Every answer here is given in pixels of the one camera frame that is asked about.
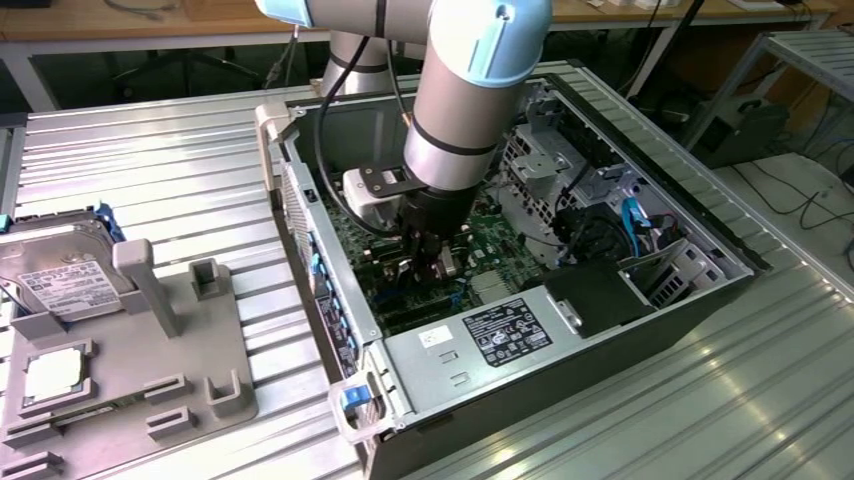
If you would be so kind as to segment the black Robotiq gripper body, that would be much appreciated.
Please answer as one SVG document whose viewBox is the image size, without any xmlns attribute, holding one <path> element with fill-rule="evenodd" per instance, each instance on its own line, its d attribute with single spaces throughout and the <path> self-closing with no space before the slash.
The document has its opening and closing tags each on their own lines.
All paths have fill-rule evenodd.
<svg viewBox="0 0 854 480">
<path fill-rule="evenodd" d="M 468 219 L 476 195 L 478 187 L 455 191 L 428 187 L 407 192 L 399 209 L 402 234 L 450 239 Z"/>
</svg>

